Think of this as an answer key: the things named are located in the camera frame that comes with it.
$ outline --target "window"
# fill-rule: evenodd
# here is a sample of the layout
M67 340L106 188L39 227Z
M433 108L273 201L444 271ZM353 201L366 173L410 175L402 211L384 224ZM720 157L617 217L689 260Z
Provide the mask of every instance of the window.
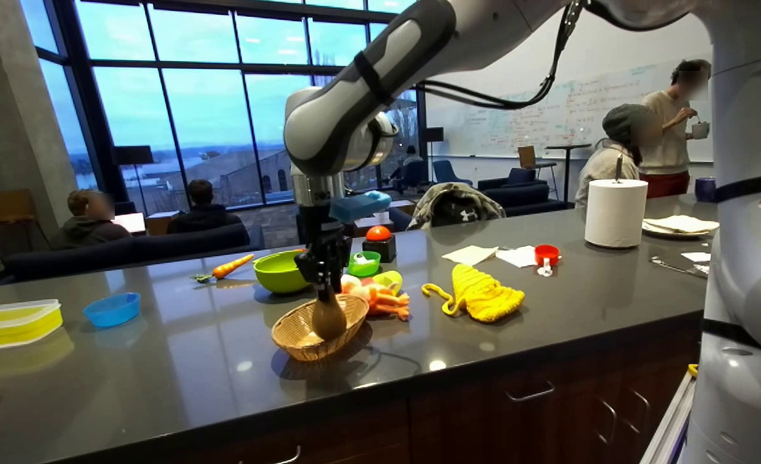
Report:
M371 23L371 41L377 41L377 36L387 28L387 23Z
M83 137L80 121L77 121L77 111L75 111L75 101L70 93L64 67L41 59L41 75L44 75L44 82L49 90L52 111L54 111L59 129L62 129L70 165L75 170L75 183L77 183L77 188L98 188L90 152L88 152L88 142Z
M387 116L397 124L400 134L395 139L395 150L390 157L379 165L379 178L390 178L402 162L405 150L418 147L420 129L418 129L418 98L413 90L402 93L390 108Z
M142 5L75 0L90 59L152 59Z
M387 10L387 13L402 13L415 0L369 0L369 10Z
M23 10L26 26L28 26L28 34L34 39L34 46L57 54L59 46L54 41L44 0L21 0L21 10Z
M170 62L237 62L230 15L150 10L157 57Z
M178 152L157 70L95 67L114 144L150 144L152 165L121 168L126 193L142 211L186 209Z
M237 18L242 59L263 64L307 64L302 21Z
M312 64L351 64L353 54L366 46L364 26L359 23L310 23Z
M121 168L129 198L144 211L186 209L183 183L193 178L212 180L217 201L232 209L294 201L292 160L284 150L286 98L310 82L333 80L338 67L351 64L366 46L366 36L384 28L384 15L317 21L304 15L307 8L297 8L289 18L281 13L292 5L348 10L371 5L384 13L410 5L410 0L279 3L261 3L263 13L248 15L165 10L150 0L72 3L114 144L152 147L152 165ZM400 147L405 147L415 137L410 124L418 119L413 93L400 101L390 113L402 129ZM72 157L80 157L83 150L75 150L83 147L80 129L70 134L77 119L59 119ZM353 191L366 191L377 188L377 173L379 168L366 168L346 178Z
M364 10L364 0L307 0L307 5Z
M214 201L258 206L258 170L237 70L165 70L188 180L209 180Z
M248 75L250 111L255 113L253 129L258 142L261 175L271 178L273 191L266 193L266 204L294 201L286 186L292 160L284 150L284 103L299 90L310 88L304 75Z

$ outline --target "white paper towel roll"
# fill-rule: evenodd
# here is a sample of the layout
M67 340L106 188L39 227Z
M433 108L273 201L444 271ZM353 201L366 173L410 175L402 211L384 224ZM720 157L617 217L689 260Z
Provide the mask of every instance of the white paper towel roll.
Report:
M591 180L586 242L601 247L637 247L642 240L645 193L645 180Z

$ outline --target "kitchen counter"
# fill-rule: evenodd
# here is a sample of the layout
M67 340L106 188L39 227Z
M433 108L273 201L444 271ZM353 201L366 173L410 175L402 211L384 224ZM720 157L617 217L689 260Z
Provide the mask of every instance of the kitchen counter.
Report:
M650 214L715 209L653 204ZM418 286L449 289L449 250L464 245L555 242L565 260L552 278L503 260L480 268L524 289L524 312L498 325L446 317ZM704 278L658 268L658 250L702 242L645 237L635 250L583 242L583 211L498 219L397 235L397 268L410 294L410 322L369 320L343 356L297 363L271 343L271 325L310 299L268 296L253 268L219 286L201 273L227 258L137 266L0 286L0 302L57 296L64 330L28 348L0 351L0 461L54 461L126 443L170 438L217 423L245 423L382 389L433 371L537 353L560 343L697 317ZM114 291L139 291L142 317L93 333L80 309Z

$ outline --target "wooden cabinet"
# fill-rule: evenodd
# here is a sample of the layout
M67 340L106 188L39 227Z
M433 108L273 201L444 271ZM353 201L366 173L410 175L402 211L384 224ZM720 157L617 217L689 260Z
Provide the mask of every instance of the wooden cabinet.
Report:
M640 461L686 363L689 335L658 330L464 374L413 394L410 461Z
M632 330L420 376L377 397L108 454L199 464L640 461L689 363L689 330Z
M369 410L297 412L279 430L212 433L206 446L170 461L201 464L408 464L405 402Z

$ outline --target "green bowl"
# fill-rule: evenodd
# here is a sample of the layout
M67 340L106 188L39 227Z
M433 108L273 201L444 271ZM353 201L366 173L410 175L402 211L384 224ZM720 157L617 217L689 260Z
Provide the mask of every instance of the green bowl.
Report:
M307 289L310 284L302 278L294 258L294 250L258 258L253 263L258 284L271 294L294 294Z
M348 273L359 278L377 276L382 268L382 255L374 250L353 253L348 260Z

